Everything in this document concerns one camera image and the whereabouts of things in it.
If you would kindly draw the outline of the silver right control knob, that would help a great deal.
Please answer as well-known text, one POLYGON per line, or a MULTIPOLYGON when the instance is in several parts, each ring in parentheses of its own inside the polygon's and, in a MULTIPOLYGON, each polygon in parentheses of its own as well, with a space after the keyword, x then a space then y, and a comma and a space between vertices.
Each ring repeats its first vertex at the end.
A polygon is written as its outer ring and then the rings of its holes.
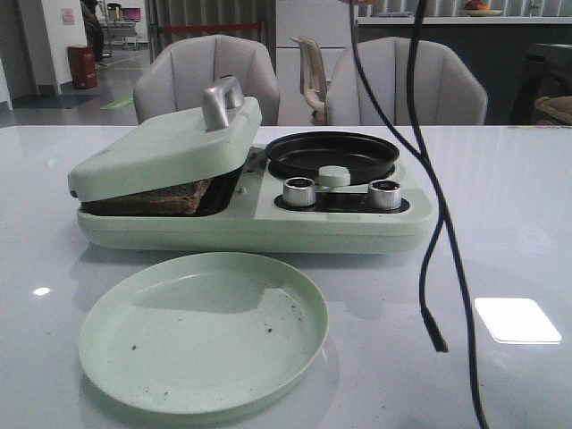
POLYGON ((401 186, 396 181, 376 180, 368 184, 367 204, 376 209, 391 211, 401 206, 401 186))

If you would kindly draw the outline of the silver control knob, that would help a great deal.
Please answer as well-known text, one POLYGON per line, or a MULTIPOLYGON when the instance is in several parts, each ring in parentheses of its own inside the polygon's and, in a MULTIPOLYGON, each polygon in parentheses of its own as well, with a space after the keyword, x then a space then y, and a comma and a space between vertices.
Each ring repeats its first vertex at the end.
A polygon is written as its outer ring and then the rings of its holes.
POLYGON ((285 180, 282 200, 286 206, 313 206, 316 202, 315 182, 306 177, 292 177, 285 180))
POLYGON ((367 204, 376 209, 391 211, 401 206, 401 186, 396 181, 376 180, 368 184, 367 204))

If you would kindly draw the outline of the person in background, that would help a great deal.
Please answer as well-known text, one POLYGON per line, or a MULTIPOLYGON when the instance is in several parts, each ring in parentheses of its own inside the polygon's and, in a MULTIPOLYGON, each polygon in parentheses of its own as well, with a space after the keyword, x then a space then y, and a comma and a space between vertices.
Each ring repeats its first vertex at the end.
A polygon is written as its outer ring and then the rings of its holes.
POLYGON ((94 58, 97 68, 105 68, 103 49, 104 49, 104 33, 96 17, 97 1, 81 0, 80 8, 84 27, 86 31, 86 38, 88 44, 92 47, 94 58))

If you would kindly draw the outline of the bread slice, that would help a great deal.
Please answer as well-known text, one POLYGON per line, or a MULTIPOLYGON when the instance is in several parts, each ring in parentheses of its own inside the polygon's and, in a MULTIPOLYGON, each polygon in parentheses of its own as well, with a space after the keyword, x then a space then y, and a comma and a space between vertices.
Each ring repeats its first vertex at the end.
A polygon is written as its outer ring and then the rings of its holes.
POLYGON ((92 215, 193 215, 212 181, 204 179, 121 197, 82 202, 81 210, 92 215))

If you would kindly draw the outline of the red bin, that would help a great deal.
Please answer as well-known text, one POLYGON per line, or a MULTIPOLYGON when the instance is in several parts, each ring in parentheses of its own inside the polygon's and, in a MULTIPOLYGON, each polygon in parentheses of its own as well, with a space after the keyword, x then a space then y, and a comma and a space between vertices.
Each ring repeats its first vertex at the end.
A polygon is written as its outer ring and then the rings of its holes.
POLYGON ((76 89, 89 89, 97 85, 95 57, 91 46, 68 46, 68 62, 72 85, 76 89))

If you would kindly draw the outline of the beige office chair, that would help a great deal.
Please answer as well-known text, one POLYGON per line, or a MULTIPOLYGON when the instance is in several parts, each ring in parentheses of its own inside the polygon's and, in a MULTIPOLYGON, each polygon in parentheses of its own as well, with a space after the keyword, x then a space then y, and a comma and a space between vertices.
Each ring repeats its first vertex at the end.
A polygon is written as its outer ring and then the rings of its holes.
POLYGON ((327 80, 324 62, 319 45, 311 38, 291 38, 299 46, 300 53, 300 94, 311 107, 311 122, 326 125, 325 101, 327 80))

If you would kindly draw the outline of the black round frying pan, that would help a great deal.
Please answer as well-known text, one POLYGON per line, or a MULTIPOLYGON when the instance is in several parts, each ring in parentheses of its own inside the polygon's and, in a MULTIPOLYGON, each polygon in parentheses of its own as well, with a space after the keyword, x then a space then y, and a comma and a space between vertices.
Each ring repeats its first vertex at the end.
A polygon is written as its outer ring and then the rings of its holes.
POLYGON ((348 131, 307 131, 270 142, 265 148, 272 175, 278 178, 318 177, 325 166, 349 171, 352 185, 385 179, 394 170, 400 151, 391 142, 348 131))

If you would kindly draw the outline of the grey left chair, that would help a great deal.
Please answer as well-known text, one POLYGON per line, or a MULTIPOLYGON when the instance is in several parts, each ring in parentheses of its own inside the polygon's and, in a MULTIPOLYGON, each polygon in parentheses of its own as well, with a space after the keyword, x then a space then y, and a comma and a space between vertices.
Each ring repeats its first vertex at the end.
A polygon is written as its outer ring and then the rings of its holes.
POLYGON ((166 47, 135 84, 138 123, 200 107, 204 90, 229 75, 238 79, 244 95, 257 99, 262 124, 277 124, 280 92, 268 49, 259 42, 226 35, 188 38, 166 47))

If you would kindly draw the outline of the green breakfast maker base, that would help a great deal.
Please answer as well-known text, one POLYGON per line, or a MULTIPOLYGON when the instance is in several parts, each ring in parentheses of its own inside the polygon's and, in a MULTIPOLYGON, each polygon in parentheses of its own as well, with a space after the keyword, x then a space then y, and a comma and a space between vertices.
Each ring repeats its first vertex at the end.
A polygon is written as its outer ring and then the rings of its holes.
POLYGON ((404 208, 391 213, 290 211, 275 204, 282 181, 252 147, 229 205, 200 217, 98 216, 78 211, 93 243, 109 248, 278 253, 387 254, 423 244, 433 230, 435 205, 403 162, 391 179, 404 208))

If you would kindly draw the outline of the green round plate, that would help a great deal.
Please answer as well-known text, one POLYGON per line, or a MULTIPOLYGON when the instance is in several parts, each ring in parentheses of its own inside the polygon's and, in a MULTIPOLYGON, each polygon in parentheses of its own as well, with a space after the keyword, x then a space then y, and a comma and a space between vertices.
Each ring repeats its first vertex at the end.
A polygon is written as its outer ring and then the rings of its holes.
POLYGON ((111 288, 80 330, 103 393, 147 412, 223 421, 290 391, 328 333, 322 292, 260 255, 215 252, 153 265, 111 288))

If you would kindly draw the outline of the grey chair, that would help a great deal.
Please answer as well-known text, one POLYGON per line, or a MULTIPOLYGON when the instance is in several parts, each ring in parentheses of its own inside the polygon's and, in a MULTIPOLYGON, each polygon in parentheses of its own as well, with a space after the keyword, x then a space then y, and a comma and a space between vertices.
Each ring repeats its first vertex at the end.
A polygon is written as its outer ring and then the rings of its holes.
MULTIPOLYGON (((383 113, 395 126, 409 125, 406 100, 407 38, 378 38, 357 45, 367 82, 383 113)), ((418 43, 414 76, 416 115, 421 125, 482 125, 488 96, 461 59, 445 45, 418 43)), ((340 55, 325 101, 327 123, 379 126, 358 75, 351 48, 340 55)))
POLYGON ((268 49, 259 42, 226 35, 188 38, 166 47, 135 84, 138 123, 200 107, 204 90, 229 75, 238 79, 244 95, 257 99, 262 124, 277 124, 280 92, 268 49))

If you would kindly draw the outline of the green breakfast maker lid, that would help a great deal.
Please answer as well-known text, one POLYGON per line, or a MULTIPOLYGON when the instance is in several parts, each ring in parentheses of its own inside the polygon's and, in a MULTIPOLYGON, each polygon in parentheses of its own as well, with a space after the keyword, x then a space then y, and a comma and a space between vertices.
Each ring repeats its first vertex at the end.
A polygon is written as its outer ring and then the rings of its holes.
POLYGON ((240 168, 261 125, 254 97, 209 130, 201 107, 152 117, 76 165, 68 189, 82 203, 214 178, 240 168))

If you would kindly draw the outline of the white cabinet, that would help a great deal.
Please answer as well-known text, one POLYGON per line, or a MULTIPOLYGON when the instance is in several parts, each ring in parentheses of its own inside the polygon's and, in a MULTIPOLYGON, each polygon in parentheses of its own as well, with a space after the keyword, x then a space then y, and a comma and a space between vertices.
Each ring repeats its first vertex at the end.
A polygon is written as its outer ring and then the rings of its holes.
POLYGON ((350 44, 349 2, 277 1, 275 3, 276 76, 280 90, 278 123, 308 126, 314 108, 304 87, 317 88, 307 76, 312 60, 322 57, 324 76, 332 76, 338 57, 350 44))

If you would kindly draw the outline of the silver left control knob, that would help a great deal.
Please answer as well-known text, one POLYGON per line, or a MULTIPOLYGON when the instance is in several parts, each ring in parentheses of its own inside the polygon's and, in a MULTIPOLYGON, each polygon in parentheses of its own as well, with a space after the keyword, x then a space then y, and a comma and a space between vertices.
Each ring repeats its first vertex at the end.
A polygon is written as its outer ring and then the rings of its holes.
POLYGON ((306 177, 292 177, 285 180, 282 200, 286 206, 313 206, 316 202, 315 182, 306 177))

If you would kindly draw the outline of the grey right chair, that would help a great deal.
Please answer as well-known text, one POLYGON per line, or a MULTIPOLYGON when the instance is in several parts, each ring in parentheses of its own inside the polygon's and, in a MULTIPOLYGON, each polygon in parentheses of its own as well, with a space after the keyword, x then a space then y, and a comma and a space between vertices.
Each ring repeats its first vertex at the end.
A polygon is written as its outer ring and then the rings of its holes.
MULTIPOLYGON (((409 125, 406 100, 407 38, 378 38, 357 45, 367 82, 383 113, 395 126, 409 125)), ((445 45, 418 43, 414 76, 416 115, 421 125, 482 125, 488 96, 461 59, 445 45)), ((340 55, 325 101, 327 123, 379 126, 358 75, 351 48, 340 55)))

